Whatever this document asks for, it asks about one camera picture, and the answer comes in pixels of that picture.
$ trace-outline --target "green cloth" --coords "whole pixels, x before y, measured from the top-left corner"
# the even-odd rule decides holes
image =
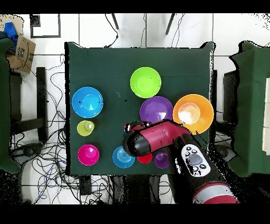
[[[238,154],[229,166],[241,177],[252,173],[270,174],[270,156],[262,151],[266,78],[270,77],[270,49],[243,42],[232,56],[239,69],[237,89],[238,124],[234,150]]]
[[[124,124],[140,120],[139,111],[146,99],[136,96],[130,88],[130,77],[140,67],[151,67],[161,76],[157,96],[166,97],[173,105],[187,94],[200,94],[209,98],[210,52],[209,42],[201,49],[115,49],[80,48],[69,43],[70,71],[70,156],[71,175],[90,174],[172,174],[172,167],[159,169],[154,163],[141,164],[135,159],[128,169],[115,166],[113,151],[122,144]],[[84,118],[72,108],[72,96],[80,88],[97,89],[104,100],[101,112],[93,118],[95,129],[87,137],[77,133],[77,125]],[[208,131],[200,135],[208,141]],[[84,144],[92,144],[100,157],[93,166],[85,166],[77,153]]]
[[[9,94],[9,64],[6,60],[6,51],[14,46],[9,38],[0,39],[0,169],[10,173],[17,173],[21,167],[8,155],[9,143],[11,140],[11,98]]]

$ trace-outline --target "green bowl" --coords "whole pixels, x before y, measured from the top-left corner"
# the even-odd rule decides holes
[[[142,67],[132,74],[130,87],[138,97],[150,98],[160,90],[161,78],[155,69]]]

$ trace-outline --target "red cup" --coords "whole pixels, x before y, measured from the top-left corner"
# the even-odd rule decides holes
[[[137,159],[139,160],[140,163],[147,164],[151,162],[152,157],[153,157],[152,153],[149,153],[148,155],[137,156]]]

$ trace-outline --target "bowl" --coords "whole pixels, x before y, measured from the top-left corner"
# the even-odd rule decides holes
[[[138,97],[150,98],[158,93],[161,87],[161,78],[155,69],[141,67],[132,74],[130,87]]]
[[[140,118],[144,122],[155,123],[163,119],[172,120],[173,106],[165,97],[154,96],[143,102]]]
[[[126,169],[133,165],[135,157],[128,155],[123,149],[123,146],[119,146],[114,150],[112,160],[117,167]]]
[[[214,119],[212,104],[205,97],[189,94],[177,101],[173,108],[173,120],[183,124],[192,134],[205,132]]]
[[[92,118],[102,110],[103,98],[95,88],[83,87],[73,95],[72,107],[80,117]]]

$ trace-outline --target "light blue bowl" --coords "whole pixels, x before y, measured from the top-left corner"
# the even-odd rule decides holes
[[[73,95],[72,107],[80,117],[95,117],[103,107],[102,95],[95,88],[83,87]]]

